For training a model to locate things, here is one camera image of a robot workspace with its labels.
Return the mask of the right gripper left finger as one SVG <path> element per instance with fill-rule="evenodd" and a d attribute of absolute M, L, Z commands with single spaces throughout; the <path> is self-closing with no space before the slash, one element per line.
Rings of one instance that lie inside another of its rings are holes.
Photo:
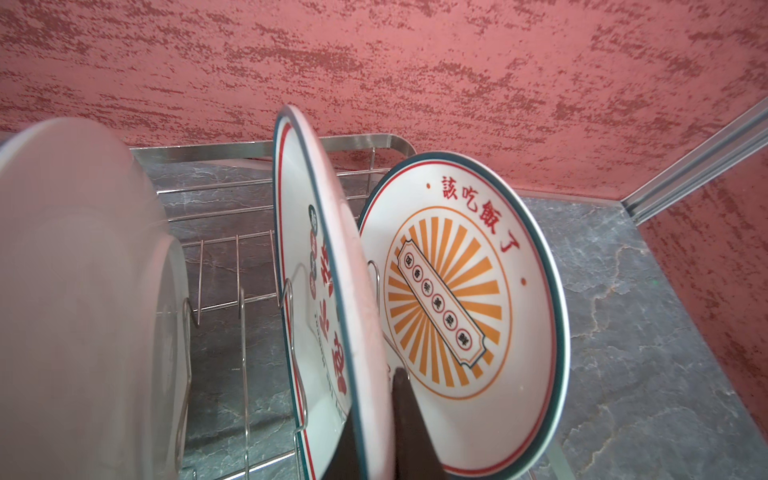
<path fill-rule="evenodd" d="M 355 420 L 355 414 L 350 413 L 345 421 L 336 450 L 322 476 L 323 480 L 358 480 L 361 478 Z"/>

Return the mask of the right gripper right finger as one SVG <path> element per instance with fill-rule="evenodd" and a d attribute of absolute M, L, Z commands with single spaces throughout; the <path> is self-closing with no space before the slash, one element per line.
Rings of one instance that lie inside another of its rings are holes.
<path fill-rule="evenodd" d="M 446 479 L 413 392 L 408 372 L 397 368 L 392 402 L 395 425 L 396 479 Z"/>

